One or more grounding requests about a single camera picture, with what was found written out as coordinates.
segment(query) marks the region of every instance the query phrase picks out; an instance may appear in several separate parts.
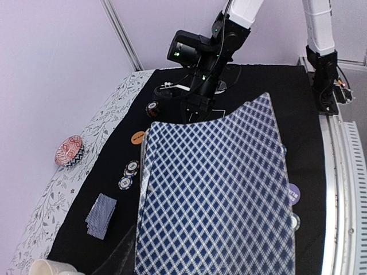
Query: orange poker chip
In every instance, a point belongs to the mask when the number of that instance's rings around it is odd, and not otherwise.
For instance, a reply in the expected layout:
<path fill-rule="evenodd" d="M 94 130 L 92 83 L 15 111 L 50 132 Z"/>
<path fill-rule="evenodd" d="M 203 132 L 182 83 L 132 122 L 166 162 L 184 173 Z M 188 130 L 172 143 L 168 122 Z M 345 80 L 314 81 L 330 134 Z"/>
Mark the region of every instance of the orange poker chip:
<path fill-rule="evenodd" d="M 145 132 L 140 131 L 135 133 L 132 138 L 131 138 L 131 143 L 133 145 L 140 145 L 143 143 L 143 138 L 144 138 Z"/>

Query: red patterned bowl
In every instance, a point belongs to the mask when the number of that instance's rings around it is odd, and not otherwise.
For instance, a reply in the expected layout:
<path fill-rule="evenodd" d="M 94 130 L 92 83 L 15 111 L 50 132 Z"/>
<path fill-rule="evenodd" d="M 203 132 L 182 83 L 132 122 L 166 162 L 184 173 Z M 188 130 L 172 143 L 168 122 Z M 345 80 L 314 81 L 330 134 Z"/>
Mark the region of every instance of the red patterned bowl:
<path fill-rule="evenodd" d="M 57 165 L 71 167 L 78 163 L 84 154 L 84 145 L 80 136 L 71 136 L 60 145 L 55 154 Z"/>

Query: white cup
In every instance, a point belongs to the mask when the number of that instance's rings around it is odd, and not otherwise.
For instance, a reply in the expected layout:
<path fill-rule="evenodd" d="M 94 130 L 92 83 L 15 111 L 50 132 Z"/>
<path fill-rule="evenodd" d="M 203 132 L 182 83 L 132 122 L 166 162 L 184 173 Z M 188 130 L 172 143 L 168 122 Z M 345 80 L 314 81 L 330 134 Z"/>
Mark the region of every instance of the white cup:
<path fill-rule="evenodd" d="M 34 261 L 29 270 L 29 275 L 59 275 L 60 273 L 64 273 L 63 275 L 80 275 L 74 266 L 70 264 L 43 259 Z"/>

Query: white robot arm segment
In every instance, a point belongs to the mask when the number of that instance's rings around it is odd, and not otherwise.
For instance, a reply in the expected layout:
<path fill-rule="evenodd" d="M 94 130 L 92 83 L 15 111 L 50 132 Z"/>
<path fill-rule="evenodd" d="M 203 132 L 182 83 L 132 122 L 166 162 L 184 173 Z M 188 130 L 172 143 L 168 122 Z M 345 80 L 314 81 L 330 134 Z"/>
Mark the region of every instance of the white robot arm segment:
<path fill-rule="evenodd" d="M 264 0 L 233 0 L 228 10 L 231 21 L 246 29 L 251 28 L 263 2 Z"/>
<path fill-rule="evenodd" d="M 233 0 L 229 8 L 229 19 L 250 29 L 264 0 Z M 331 5 L 329 0 L 303 0 L 306 16 L 308 45 L 310 49 L 325 56 L 335 51 L 331 27 Z"/>
<path fill-rule="evenodd" d="M 320 56 L 333 53 L 335 43 L 331 27 L 331 4 L 328 0 L 303 0 L 303 8 L 310 49 Z"/>

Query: black tablecloth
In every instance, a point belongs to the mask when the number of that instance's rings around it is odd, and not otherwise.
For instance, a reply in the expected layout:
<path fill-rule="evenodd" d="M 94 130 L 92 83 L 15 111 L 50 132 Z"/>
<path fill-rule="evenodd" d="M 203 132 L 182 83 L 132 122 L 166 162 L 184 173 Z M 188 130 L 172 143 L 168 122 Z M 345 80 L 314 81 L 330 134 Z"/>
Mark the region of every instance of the black tablecloth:
<path fill-rule="evenodd" d="M 140 159 L 140 146 L 132 145 L 130 139 L 134 133 L 147 130 L 153 122 L 146 115 L 145 106 L 152 100 L 154 88 L 167 81 L 178 81 L 185 73 L 183 69 L 154 72 L 103 147 L 57 234 L 48 257 L 50 260 L 68 262 L 89 275 L 106 261 L 136 223 L 139 176 L 128 191 L 118 188 L 125 165 L 130 160 Z M 237 69 L 225 69 L 222 79 L 230 85 L 236 74 Z M 301 190 L 301 199 L 293 207 L 301 219 L 301 227 L 295 233 L 296 273 L 320 274 L 326 218 L 325 162 L 318 113 L 304 68 L 243 66 L 238 83 L 216 96 L 214 108 L 225 109 L 229 114 L 264 92 L 271 95 L 282 142 L 288 148 L 290 182 Z M 160 104 L 162 113 L 157 120 L 182 122 L 179 101 Z M 85 223 L 100 193 L 118 200 L 104 241 L 87 235 Z"/>

